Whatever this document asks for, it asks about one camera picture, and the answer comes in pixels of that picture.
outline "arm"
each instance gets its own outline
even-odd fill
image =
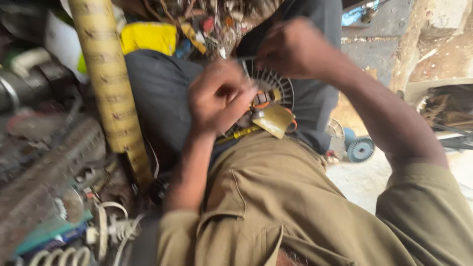
[[[165,211],[198,211],[215,138],[248,109],[256,90],[235,62],[209,64],[189,87],[192,126],[182,158],[166,191]]]
[[[297,18],[274,26],[259,48],[257,63],[291,78],[320,79],[336,86],[393,169],[411,162],[448,168],[443,147],[421,116],[331,47],[310,21]]]

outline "man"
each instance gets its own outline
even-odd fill
[[[338,51],[340,13],[337,0],[286,0],[244,37],[238,56],[256,55],[258,67],[292,78],[299,126],[282,140],[253,133],[223,153],[216,137],[256,94],[240,66],[218,61],[202,70],[153,51],[127,56],[140,116],[181,153],[158,265],[473,263],[473,215],[443,147],[414,110]],[[320,154],[337,100],[327,84],[348,97],[393,168],[376,216],[325,176]]]

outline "yellow tube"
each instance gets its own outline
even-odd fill
[[[141,192],[153,181],[110,0],[69,0],[108,143],[126,153]]]

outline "metal spring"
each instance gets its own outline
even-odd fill
[[[72,257],[72,266],[78,266],[81,259],[82,263],[80,266],[88,266],[90,263],[90,250],[85,246],[78,250],[73,247],[66,250],[58,248],[52,252],[42,250],[31,259],[29,266],[38,266],[43,259],[44,263],[41,264],[42,266],[51,266],[56,259],[58,259],[58,266],[66,266],[70,257]]]

